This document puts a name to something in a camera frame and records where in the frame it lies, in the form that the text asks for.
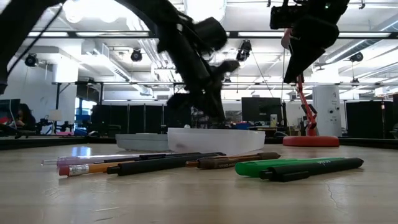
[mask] red circular base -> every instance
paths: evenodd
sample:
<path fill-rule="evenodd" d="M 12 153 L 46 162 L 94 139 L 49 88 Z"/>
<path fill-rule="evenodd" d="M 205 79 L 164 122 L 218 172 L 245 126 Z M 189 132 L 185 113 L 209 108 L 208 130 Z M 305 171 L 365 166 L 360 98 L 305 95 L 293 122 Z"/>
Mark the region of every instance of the red circular base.
<path fill-rule="evenodd" d="M 339 147 L 340 143 L 335 136 L 286 136 L 284 146 L 299 147 Z"/>

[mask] white bowl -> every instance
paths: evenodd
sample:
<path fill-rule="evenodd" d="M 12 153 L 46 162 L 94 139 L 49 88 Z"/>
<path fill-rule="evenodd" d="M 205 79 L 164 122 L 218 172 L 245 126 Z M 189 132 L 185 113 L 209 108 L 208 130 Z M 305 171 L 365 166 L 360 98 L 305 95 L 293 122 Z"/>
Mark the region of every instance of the white bowl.
<path fill-rule="evenodd" d="M 261 149 L 265 133 L 232 129 L 169 128 L 169 149 L 175 152 L 223 152 L 229 156 Z"/>
<path fill-rule="evenodd" d="M 166 134 L 117 134 L 118 147 L 127 151 L 168 151 Z"/>

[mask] black marker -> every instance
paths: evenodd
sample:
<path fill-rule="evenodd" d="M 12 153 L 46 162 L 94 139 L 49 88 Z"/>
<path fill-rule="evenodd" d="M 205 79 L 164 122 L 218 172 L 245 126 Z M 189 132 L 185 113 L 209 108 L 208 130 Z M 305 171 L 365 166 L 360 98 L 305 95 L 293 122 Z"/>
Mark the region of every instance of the black marker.
<path fill-rule="evenodd" d="M 290 166 L 268 167 L 260 171 L 260 178 L 278 182 L 288 182 L 309 178 L 312 175 L 327 174 L 362 166 L 363 160 L 359 158 L 338 159 L 334 161 L 320 161 L 309 164 Z"/>
<path fill-rule="evenodd" d="M 146 161 L 122 163 L 118 166 L 108 167 L 106 172 L 108 174 L 131 175 L 145 172 L 153 172 L 158 170 L 173 169 L 178 167 L 185 167 L 187 161 L 195 161 L 204 157 L 225 156 L 222 152 L 197 154 L 191 156 L 179 156 L 163 159 L 150 159 Z"/>
<path fill-rule="evenodd" d="M 127 161 L 143 161 L 149 159 L 163 159 L 169 157 L 180 157 L 180 156 L 191 156 L 201 154 L 200 152 L 190 152 L 190 153 L 176 153 L 176 154 L 144 154 L 139 155 L 138 157 L 127 157 L 127 158 L 120 158 L 120 159 L 105 159 L 104 163 L 109 162 L 127 162 Z"/>

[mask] green marker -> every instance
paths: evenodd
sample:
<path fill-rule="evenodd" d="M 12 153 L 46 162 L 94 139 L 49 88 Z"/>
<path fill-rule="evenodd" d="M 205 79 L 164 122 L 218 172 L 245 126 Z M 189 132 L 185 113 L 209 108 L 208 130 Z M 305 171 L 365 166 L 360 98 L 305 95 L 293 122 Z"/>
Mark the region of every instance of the green marker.
<path fill-rule="evenodd" d="M 239 162 L 235 165 L 235 171 L 239 175 L 244 175 L 249 177 L 259 177 L 260 171 L 266 170 L 268 169 L 268 167 L 297 165 L 297 164 L 313 163 L 320 161 L 335 161 L 338 159 L 344 159 L 344 157 L 314 158 L 314 159 L 270 159 L 264 161 Z"/>

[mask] table surface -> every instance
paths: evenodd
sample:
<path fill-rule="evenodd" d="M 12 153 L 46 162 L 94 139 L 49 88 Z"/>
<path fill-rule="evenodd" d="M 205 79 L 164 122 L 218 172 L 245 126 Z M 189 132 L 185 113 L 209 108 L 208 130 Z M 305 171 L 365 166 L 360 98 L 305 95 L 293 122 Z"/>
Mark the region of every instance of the table surface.
<path fill-rule="evenodd" d="M 59 177 L 57 156 L 126 154 L 114 144 L 0 152 L 0 223 L 398 223 L 398 151 L 268 145 L 288 157 L 360 157 L 363 169 L 271 183 L 233 168 Z"/>

